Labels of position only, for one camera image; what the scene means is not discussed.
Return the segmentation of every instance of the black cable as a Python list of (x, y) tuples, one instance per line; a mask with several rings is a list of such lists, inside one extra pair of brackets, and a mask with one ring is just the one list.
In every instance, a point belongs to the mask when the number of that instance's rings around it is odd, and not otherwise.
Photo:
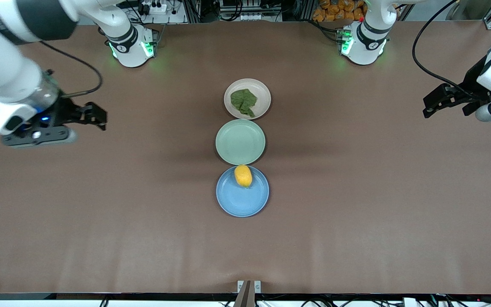
[(454, 304), (450, 301), (450, 299), (448, 299), (447, 295), (445, 295), (445, 299), (446, 299), (446, 305), (448, 307), (454, 307)]
[(311, 299), (309, 299), (308, 301), (306, 301), (306, 302), (302, 303), (302, 305), (301, 305), (300, 307), (304, 307), (304, 306), (306, 306), (306, 304), (307, 304), (307, 303), (314, 303), (316, 306), (321, 307), (321, 305), (320, 305), (320, 304), (318, 304), (318, 302), (317, 302), (317, 301), (312, 301)]
[(299, 19), (298, 21), (306, 21), (310, 25), (313, 25), (314, 27), (316, 27), (318, 29), (321, 29), (322, 31), (327, 31), (327, 32), (331, 32), (331, 33), (337, 33), (337, 30), (323, 27), (317, 21), (313, 21), (313, 20), (310, 20), (310, 19)]
[(284, 10), (284, 11), (280, 10), (280, 12), (278, 13), (278, 15), (276, 15), (276, 19), (275, 19), (275, 21), (278, 21), (278, 17), (279, 17), (279, 15), (280, 15), (280, 14), (283, 14), (283, 13), (288, 12), (288, 11), (290, 11), (290, 10), (291, 10), (291, 9), (286, 9), (286, 10)]
[[(98, 33), (100, 33), (100, 35), (105, 36), (105, 33), (104, 33), (104, 31), (101, 29), (101, 27), (98, 27)], [(104, 41), (104, 45), (109, 46), (109, 39), (106, 39), (106, 40)]]
[(327, 32), (329, 33), (337, 33), (337, 30), (334, 30), (334, 29), (329, 29), (329, 28), (326, 28), (326, 27), (322, 27), (319, 25), (319, 23), (317, 23), (316, 21), (313, 21), (313, 20), (310, 20), (310, 19), (300, 19), (300, 21), (306, 21), (307, 23), (309, 23), (310, 25), (313, 25), (314, 27), (318, 28), (321, 33), (323, 33), (323, 35), (330, 41), (333, 41), (335, 43), (343, 43), (344, 41), (341, 40), (341, 39), (335, 39), (333, 37), (331, 37), (330, 35), (327, 34)]
[(109, 305), (109, 296), (105, 295), (104, 299), (101, 300), (100, 307), (107, 307)]
[(234, 21), (236, 20), (238, 17), (240, 17), (240, 14), (242, 13), (242, 9), (243, 9), (243, 3), (242, 3), (242, 0), (236, 0), (236, 10), (234, 11), (234, 13), (232, 14), (232, 17), (230, 17), (229, 19), (226, 19), (226, 18), (223, 18), (223, 17), (220, 17), (221, 20), (224, 20), (224, 21)]
[(389, 301), (383, 301), (383, 302), (390, 306), (403, 307), (403, 303), (390, 303)]
[(459, 85), (457, 85), (456, 83), (448, 80), (447, 78), (444, 78), (443, 76), (439, 76), (438, 74), (435, 74), (434, 72), (431, 72), (430, 70), (428, 70), (427, 68), (425, 68), (423, 65), (420, 64), (420, 62), (418, 61), (418, 59), (416, 58), (416, 45), (418, 43), (418, 40), (419, 40), (419, 37), (422, 35), (423, 31), (425, 30), (425, 28), (427, 28), (427, 26), (439, 15), (441, 14), (444, 10), (446, 10), (449, 6), (451, 6), (452, 4), (454, 4), (455, 2), (457, 2), (458, 0), (452, 0), (450, 2), (448, 2), (448, 4), (446, 4), (445, 6), (443, 6), (443, 8), (441, 8), (438, 12), (435, 13), (435, 15), (433, 15), (426, 23), (425, 25), (423, 25), (422, 29), (418, 32), (418, 35), (417, 37), (415, 38), (414, 40), (414, 43), (413, 43), (413, 60), (414, 62), (417, 64), (417, 66), (419, 68), (421, 68), (421, 70), (423, 70), (425, 73), (427, 73), (428, 75), (432, 76), (432, 77), (435, 77), (435, 78), (438, 78), (439, 80), (443, 81), (443, 82), (446, 82), (450, 85), (452, 85), (453, 87), (455, 87), (456, 89), (462, 91), (464, 94), (466, 94), (467, 96), (469, 97), (473, 97), (473, 95), (469, 92), (467, 92), (466, 90), (462, 89)]
[(198, 16), (198, 19), (202, 21), (202, 16), (200, 15), (200, 12), (196, 9), (196, 6), (192, 6), (194, 13)]
[(371, 299), (370, 301), (372, 301), (373, 303), (375, 303), (376, 305), (378, 305), (380, 307), (385, 307), (383, 303), (380, 303), (378, 301), (375, 301), (374, 299)]
[(90, 93), (93, 93), (95, 91), (97, 91), (98, 89), (100, 89), (101, 85), (104, 83), (104, 78), (101, 76), (101, 73), (99, 72), (99, 70), (97, 70), (94, 66), (88, 64), (87, 62), (81, 60), (80, 58), (77, 58), (71, 54), (68, 54), (67, 52), (65, 51), (62, 51), (54, 46), (51, 46), (49, 45), (48, 43), (45, 43), (44, 41), (39, 41), (39, 43), (41, 43), (42, 45), (46, 46), (46, 47), (49, 47), (50, 49), (58, 52), (59, 54), (62, 54), (68, 58), (72, 58), (76, 61), (78, 61), (79, 63), (87, 66), (88, 68), (90, 68), (91, 70), (93, 70), (96, 75), (98, 76), (98, 85), (94, 86), (93, 88), (91, 88), (90, 90), (86, 90), (86, 91), (80, 91), (80, 92), (75, 92), (75, 93), (71, 93), (71, 94), (66, 94), (66, 95), (62, 95), (63, 98), (72, 98), (72, 97), (78, 97), (78, 96), (83, 96), (83, 95), (87, 95), (87, 94), (90, 94)]
[(329, 296), (327, 299), (325, 298), (319, 298), (319, 300), (324, 303), (327, 307), (338, 307), (335, 302), (333, 302), (333, 299), (331, 296)]
[(136, 16), (138, 16), (138, 20), (140, 21), (140, 23), (142, 25), (144, 25), (143, 23), (143, 20), (142, 18), (140, 17), (140, 14), (138, 13), (138, 11), (136, 11), (136, 9), (134, 8), (134, 6), (132, 5), (132, 2), (130, 2), (130, 0), (126, 0), (126, 2), (128, 3), (128, 5), (130, 6), (130, 8), (132, 9), (132, 11), (134, 11), (134, 13), (136, 14)]
[(455, 298), (451, 297), (450, 295), (446, 295), (446, 296), (448, 296), (448, 297), (449, 297), (451, 300), (458, 302), (458, 304), (460, 304), (462, 307), (469, 307), (468, 305), (465, 305), (465, 304), (464, 304), (462, 301), (460, 301), (459, 299), (455, 299)]
[(341, 307), (345, 307), (346, 305), (348, 305), (349, 303), (351, 303), (352, 301), (355, 301), (355, 300), (356, 300), (356, 298), (355, 298), (355, 299), (350, 299), (350, 300), (349, 300), (349, 301), (347, 301), (346, 303), (343, 303), (343, 304), (341, 305)]

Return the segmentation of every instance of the electrical outlet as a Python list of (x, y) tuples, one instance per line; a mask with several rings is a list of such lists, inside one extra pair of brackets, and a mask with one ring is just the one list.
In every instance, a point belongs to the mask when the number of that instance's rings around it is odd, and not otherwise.
[(168, 5), (167, 4), (162, 4), (160, 8), (158, 7), (153, 7), (150, 9), (149, 13), (150, 14), (155, 14), (155, 15), (166, 15), (166, 10), (168, 10)]

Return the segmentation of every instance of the yellow lemon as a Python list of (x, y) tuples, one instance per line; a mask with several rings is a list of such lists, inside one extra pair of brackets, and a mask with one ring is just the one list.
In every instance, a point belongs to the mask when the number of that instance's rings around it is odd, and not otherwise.
[(249, 187), (251, 181), (253, 181), (251, 171), (247, 165), (238, 165), (234, 169), (234, 177), (236, 178), (236, 182), (243, 187)]

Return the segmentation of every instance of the brown table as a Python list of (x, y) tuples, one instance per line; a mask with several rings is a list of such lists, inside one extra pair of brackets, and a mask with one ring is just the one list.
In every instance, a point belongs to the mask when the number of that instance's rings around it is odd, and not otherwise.
[[(459, 108), (422, 116), (440, 82), (412, 61), (423, 23), (397, 23), (355, 66), (311, 25), (169, 26), (158, 58), (119, 65), (95, 27), (54, 45), (101, 70), (76, 99), (109, 112), (71, 145), (0, 144), (0, 292), (491, 292), (491, 123)], [(491, 46), (481, 22), (433, 23), (418, 57), (455, 81)], [(62, 89), (95, 84), (39, 44)], [(251, 218), (228, 216), (214, 151), (228, 85), (257, 78), (272, 105), (255, 167), (271, 185)]]

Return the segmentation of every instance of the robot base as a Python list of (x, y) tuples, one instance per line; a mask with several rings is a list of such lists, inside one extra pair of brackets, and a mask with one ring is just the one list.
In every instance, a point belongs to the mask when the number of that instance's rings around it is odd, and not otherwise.
[(118, 47), (114, 48), (111, 43), (109, 46), (113, 50), (113, 56), (126, 67), (138, 67), (156, 56), (158, 43), (158, 33), (153, 33), (142, 25), (134, 25), (138, 30), (138, 40), (130, 47), (127, 53), (119, 52)]
[(364, 43), (361, 43), (357, 38), (357, 28), (360, 24), (359, 21), (354, 21), (351, 25), (344, 27), (344, 30), (351, 31), (352, 35), (347, 42), (342, 44), (340, 51), (343, 56), (349, 58), (353, 63), (368, 65), (374, 63), (382, 52), (384, 52), (384, 45), (387, 40), (384, 40), (383, 43), (372, 50), (367, 49)]

